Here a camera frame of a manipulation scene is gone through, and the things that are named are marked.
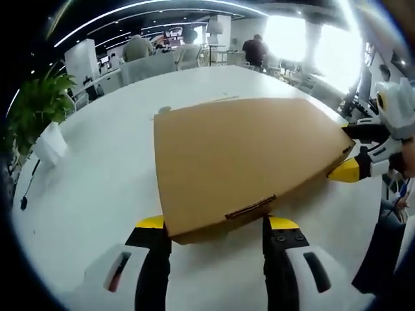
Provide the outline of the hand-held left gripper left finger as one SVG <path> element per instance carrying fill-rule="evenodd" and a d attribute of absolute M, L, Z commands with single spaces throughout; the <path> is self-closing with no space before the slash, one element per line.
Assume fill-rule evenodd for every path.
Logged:
<path fill-rule="evenodd" d="M 126 242 L 87 268 L 83 310 L 165 310 L 172 240 L 162 215 L 138 221 Z"/>

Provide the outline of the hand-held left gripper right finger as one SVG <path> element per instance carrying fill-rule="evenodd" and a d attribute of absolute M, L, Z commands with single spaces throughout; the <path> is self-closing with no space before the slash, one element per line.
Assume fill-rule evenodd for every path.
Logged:
<path fill-rule="evenodd" d="M 344 269 L 324 249 L 310 245 L 298 224 L 264 216 L 262 246 L 268 310 L 344 309 Z"/>

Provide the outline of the person's right hand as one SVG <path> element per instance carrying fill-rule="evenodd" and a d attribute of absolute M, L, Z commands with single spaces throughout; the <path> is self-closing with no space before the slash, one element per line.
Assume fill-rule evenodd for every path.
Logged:
<path fill-rule="evenodd" d="M 413 178 L 414 172 L 414 137 L 403 141 L 401 151 L 390 156 L 389 169 L 398 171 L 406 178 Z"/>

